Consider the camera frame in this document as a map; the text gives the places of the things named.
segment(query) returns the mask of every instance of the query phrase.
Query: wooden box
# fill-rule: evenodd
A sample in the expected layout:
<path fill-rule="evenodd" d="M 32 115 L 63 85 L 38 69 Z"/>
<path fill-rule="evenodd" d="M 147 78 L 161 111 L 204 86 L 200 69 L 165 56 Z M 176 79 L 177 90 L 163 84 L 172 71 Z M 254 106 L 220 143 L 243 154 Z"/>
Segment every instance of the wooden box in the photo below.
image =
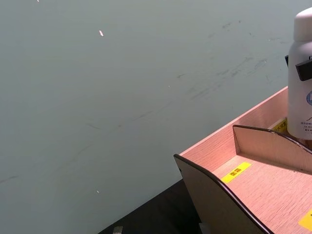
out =
<path fill-rule="evenodd" d="M 287 116 L 287 96 L 286 87 L 175 155 L 211 234 L 312 233 L 312 152 L 269 129 Z"/>

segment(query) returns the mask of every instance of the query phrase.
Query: yellow label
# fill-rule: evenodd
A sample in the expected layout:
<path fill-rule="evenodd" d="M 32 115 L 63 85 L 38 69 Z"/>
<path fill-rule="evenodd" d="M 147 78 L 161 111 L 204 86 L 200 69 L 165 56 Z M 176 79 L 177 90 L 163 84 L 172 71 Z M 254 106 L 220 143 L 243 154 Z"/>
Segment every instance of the yellow label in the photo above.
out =
<path fill-rule="evenodd" d="M 243 162 L 238 167 L 236 167 L 234 170 L 232 170 L 230 173 L 228 173 L 226 176 L 224 176 L 221 180 L 224 183 L 229 183 L 232 179 L 236 178 L 239 174 L 241 174 L 244 170 L 249 168 L 251 164 L 247 162 Z"/>
<path fill-rule="evenodd" d="M 283 133 L 287 131 L 287 118 L 272 127 L 272 130 Z"/>
<path fill-rule="evenodd" d="M 309 212 L 298 222 L 298 224 L 301 227 L 312 231 L 312 210 L 309 210 Z"/>

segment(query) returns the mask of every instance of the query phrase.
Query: dark surface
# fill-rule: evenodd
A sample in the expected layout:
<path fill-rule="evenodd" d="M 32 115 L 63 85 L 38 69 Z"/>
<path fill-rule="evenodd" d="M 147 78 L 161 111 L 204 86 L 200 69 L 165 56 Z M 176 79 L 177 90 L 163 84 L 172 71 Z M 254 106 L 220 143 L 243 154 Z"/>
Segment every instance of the dark surface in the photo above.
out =
<path fill-rule="evenodd" d="M 171 186 L 99 234 L 200 234 L 200 219 L 184 181 Z"/>

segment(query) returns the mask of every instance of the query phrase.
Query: white bottle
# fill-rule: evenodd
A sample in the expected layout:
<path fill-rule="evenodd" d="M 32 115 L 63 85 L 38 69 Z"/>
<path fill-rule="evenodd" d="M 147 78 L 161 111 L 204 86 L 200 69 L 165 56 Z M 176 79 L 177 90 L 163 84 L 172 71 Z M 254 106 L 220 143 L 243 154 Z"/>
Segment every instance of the white bottle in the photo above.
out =
<path fill-rule="evenodd" d="M 312 140 L 312 8 L 294 20 L 294 43 L 288 58 L 288 132 Z"/>

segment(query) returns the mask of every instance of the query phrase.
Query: gray-green wall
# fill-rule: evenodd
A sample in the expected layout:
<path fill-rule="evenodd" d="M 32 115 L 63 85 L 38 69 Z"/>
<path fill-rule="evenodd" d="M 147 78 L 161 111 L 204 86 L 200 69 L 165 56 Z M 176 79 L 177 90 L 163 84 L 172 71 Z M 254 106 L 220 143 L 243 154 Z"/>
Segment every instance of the gray-green wall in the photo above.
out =
<path fill-rule="evenodd" d="M 2 0 L 0 233 L 96 234 L 178 181 L 174 153 L 287 85 L 310 5 Z"/>

